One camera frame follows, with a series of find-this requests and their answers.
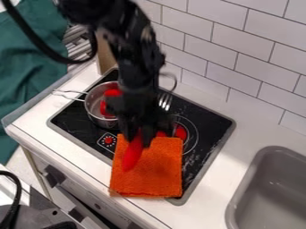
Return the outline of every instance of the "orange cloth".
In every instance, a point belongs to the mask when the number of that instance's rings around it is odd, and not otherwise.
[[[110,191],[128,197],[180,197],[182,195],[183,142],[178,138],[155,138],[143,150],[137,165],[123,171],[123,155],[129,142],[118,135]]]

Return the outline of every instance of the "toy stove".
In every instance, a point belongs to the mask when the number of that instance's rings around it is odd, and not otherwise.
[[[116,81],[117,78],[118,70],[112,70],[92,88],[105,81]],[[173,98],[170,113],[175,119],[174,135],[183,139],[184,151],[183,195],[169,201],[182,205],[234,130],[234,122],[177,96]],[[119,131],[97,127],[88,118],[82,102],[70,103],[50,118],[48,126],[97,158],[112,164]]]

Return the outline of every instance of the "metal sink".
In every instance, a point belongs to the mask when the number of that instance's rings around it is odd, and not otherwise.
[[[229,229],[305,229],[306,157],[262,149],[225,212]]]

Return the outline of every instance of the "black stovetop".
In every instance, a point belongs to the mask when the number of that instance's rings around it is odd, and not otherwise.
[[[118,71],[112,70],[97,84],[116,81],[117,77]],[[233,122],[177,96],[174,96],[170,112],[188,132],[183,154],[183,192],[185,192],[208,161],[214,148],[228,138],[228,132],[233,129],[231,128]],[[88,118],[82,102],[72,102],[50,122],[88,147],[113,159],[115,144],[107,145],[104,139],[112,137],[115,140],[119,131],[109,131],[97,127]]]

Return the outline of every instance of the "metal fork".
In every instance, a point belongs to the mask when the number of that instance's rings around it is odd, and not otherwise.
[[[165,111],[169,111],[173,96],[168,93],[161,93],[158,95],[158,105]]]

